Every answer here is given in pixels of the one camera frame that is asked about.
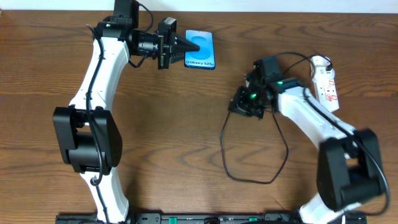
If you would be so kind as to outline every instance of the white power strip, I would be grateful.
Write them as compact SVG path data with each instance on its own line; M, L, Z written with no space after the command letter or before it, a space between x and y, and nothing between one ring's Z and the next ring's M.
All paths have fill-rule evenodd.
M328 111L333 112L339 108L337 91L335 85L335 70L326 70L326 67L330 64L328 60L321 56L314 56L311 61L315 65L315 68L311 65L311 73L315 69L315 74L312 79L315 87L315 96L319 103L324 106Z

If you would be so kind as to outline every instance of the wood grain surface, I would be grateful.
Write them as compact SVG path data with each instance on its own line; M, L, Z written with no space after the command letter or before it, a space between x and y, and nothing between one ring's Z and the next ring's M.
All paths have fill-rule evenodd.
M111 12L3 11L0 17L0 223L53 223L60 213L93 213L90 191L65 165L52 113L77 92L92 54L85 24ZM277 116L289 160L271 185L229 180L219 133L227 106L253 61L282 51L320 52L335 65L342 120L378 135L392 205L370 223L398 223L398 15L155 12L178 20L177 32L213 33L217 67L188 69L183 62L158 71L146 60L126 66L113 117L123 137L119 165L131 205L165 213L262 213L293 210L317 192L317 150L293 122ZM140 14L141 27L149 16ZM280 58L286 68L298 58ZM289 76L307 79L309 66ZM269 180L285 155L272 117L232 115L227 162L241 177ZM363 207L376 211L378 198Z

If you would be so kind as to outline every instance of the white wall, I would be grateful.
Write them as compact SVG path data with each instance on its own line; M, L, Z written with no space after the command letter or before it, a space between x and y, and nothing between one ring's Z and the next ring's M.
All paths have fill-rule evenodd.
M141 0L152 11L398 13L398 0ZM114 0L0 0L0 9L113 10Z

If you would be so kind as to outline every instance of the white backdrop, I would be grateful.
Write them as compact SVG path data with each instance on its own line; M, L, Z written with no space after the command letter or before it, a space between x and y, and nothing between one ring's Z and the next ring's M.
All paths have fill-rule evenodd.
M141 0L152 11L398 13L398 0ZM113 10L114 0L0 0L0 9Z

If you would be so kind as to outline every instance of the green connector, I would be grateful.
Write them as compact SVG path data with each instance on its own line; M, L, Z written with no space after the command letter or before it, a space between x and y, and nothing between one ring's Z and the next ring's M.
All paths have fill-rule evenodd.
M169 224L177 224L177 218L174 217L169 218Z

